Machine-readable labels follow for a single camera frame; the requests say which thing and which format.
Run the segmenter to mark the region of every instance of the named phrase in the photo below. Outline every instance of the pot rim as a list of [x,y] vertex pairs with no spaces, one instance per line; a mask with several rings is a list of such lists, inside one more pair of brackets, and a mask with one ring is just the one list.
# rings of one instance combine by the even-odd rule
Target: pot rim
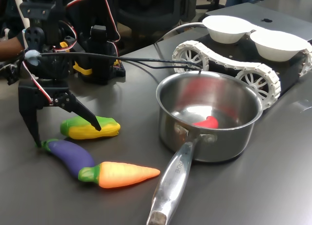
[[234,127],[234,128],[228,128],[228,129],[209,129],[209,128],[204,128],[204,127],[199,127],[199,126],[196,126],[196,125],[193,125],[193,124],[189,124],[189,123],[186,123],[185,121],[177,118],[176,116],[174,116],[173,114],[171,114],[169,111],[167,111],[167,109],[165,109],[165,107],[162,105],[161,101],[160,101],[160,92],[162,90],[162,88],[167,84],[169,83],[169,81],[172,81],[174,78],[176,77],[189,77],[188,75],[189,74],[192,74],[192,75],[198,75],[199,72],[198,71],[189,71],[189,72],[184,72],[184,73],[178,73],[178,74],[173,74],[173,75],[170,75],[169,77],[163,79],[160,84],[157,86],[157,89],[156,89],[156,98],[157,98],[157,102],[158,104],[160,105],[160,108],[163,109],[169,116],[171,116],[173,119],[175,120],[178,120],[179,122],[181,122],[182,124],[185,124],[185,125],[189,125],[191,126],[192,128],[197,128],[197,129],[201,129],[201,130],[213,130],[213,131],[230,131],[230,130],[237,130],[237,129],[242,129],[246,126],[249,126],[251,124],[253,124],[254,122],[256,122],[262,115],[263,113],[263,106],[262,106],[262,101],[260,99],[260,97],[254,92],[253,88],[251,86],[249,86],[247,83],[241,81],[241,80],[238,80],[236,79],[235,77],[232,77],[232,76],[229,76],[229,75],[226,75],[226,74],[221,74],[221,73],[215,73],[215,72],[209,72],[209,71],[202,71],[200,74],[201,75],[209,75],[209,76],[213,76],[213,77],[225,77],[227,79],[230,79],[230,80],[233,80],[233,81],[236,81],[237,83],[240,83],[242,86],[246,87],[251,93],[252,95],[255,97],[255,100],[257,101],[258,103],[258,114],[248,123],[244,124],[244,125],[241,125],[241,126],[237,126],[237,127]]

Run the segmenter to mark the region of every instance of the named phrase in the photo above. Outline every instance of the stainless steel saucepan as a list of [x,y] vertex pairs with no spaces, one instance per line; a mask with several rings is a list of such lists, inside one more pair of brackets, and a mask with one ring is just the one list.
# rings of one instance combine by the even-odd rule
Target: stainless steel saucepan
[[[197,71],[164,79],[156,96],[160,139],[176,153],[155,190],[147,225],[167,225],[184,191],[192,159],[214,163],[239,156],[262,115],[262,103],[249,85],[234,77]],[[218,120],[218,129],[193,125],[208,116]]]

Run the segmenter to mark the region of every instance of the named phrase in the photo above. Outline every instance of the laptop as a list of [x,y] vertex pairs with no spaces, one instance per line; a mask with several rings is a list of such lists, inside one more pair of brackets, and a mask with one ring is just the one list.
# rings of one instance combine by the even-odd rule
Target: laptop
[[206,14],[238,17],[262,28],[290,33],[307,41],[312,40],[312,23],[251,3],[222,8]]

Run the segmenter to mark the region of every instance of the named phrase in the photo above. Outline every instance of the red object in pot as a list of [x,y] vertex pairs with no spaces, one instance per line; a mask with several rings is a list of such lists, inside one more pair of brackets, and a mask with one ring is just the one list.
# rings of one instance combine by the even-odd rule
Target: red object in pot
[[206,120],[193,123],[193,125],[200,126],[208,129],[217,129],[219,126],[218,120],[213,116],[208,116]]

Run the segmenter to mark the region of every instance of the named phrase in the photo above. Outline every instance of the chair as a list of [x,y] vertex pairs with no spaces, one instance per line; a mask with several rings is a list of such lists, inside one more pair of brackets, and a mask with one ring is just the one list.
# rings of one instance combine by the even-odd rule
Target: chair
[[117,21],[134,32],[151,35],[191,21],[196,0],[113,0]]
[[206,9],[207,11],[214,11],[220,8],[224,8],[224,5],[219,4],[220,0],[213,0],[210,4],[197,5],[196,9]]

